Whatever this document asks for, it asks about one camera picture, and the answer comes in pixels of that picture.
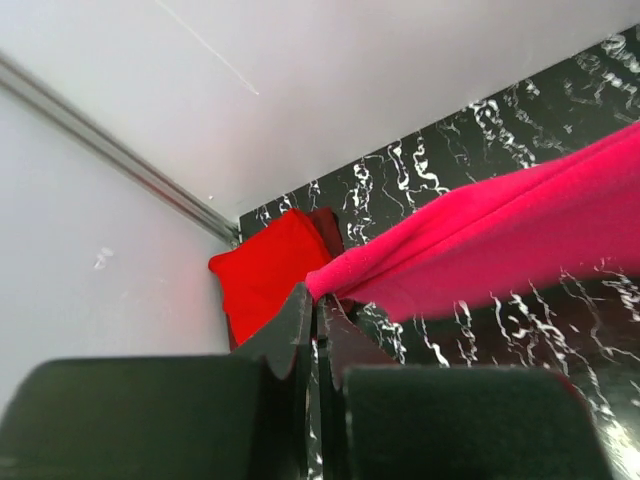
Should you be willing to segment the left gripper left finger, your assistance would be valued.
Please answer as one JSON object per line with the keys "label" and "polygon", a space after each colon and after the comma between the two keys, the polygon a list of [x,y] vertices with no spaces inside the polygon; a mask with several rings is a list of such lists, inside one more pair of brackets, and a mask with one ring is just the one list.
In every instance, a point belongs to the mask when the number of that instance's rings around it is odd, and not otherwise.
{"label": "left gripper left finger", "polygon": [[226,355],[51,360],[1,420],[5,479],[301,479],[312,298]]}

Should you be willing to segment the magenta t shirt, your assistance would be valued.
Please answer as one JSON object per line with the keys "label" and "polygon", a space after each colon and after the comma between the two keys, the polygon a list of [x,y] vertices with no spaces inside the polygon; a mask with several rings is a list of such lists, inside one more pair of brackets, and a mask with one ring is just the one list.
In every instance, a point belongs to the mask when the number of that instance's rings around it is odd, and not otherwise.
{"label": "magenta t shirt", "polygon": [[639,271],[639,128],[455,189],[306,277],[314,298],[373,303],[395,322],[521,293],[598,265]]}

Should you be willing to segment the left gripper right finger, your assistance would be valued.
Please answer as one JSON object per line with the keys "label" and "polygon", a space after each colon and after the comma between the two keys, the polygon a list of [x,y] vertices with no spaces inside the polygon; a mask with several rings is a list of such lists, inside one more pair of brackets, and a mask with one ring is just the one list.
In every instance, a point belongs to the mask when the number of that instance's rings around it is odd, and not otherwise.
{"label": "left gripper right finger", "polygon": [[404,366],[333,297],[317,305],[328,479],[609,479],[569,380],[545,369]]}

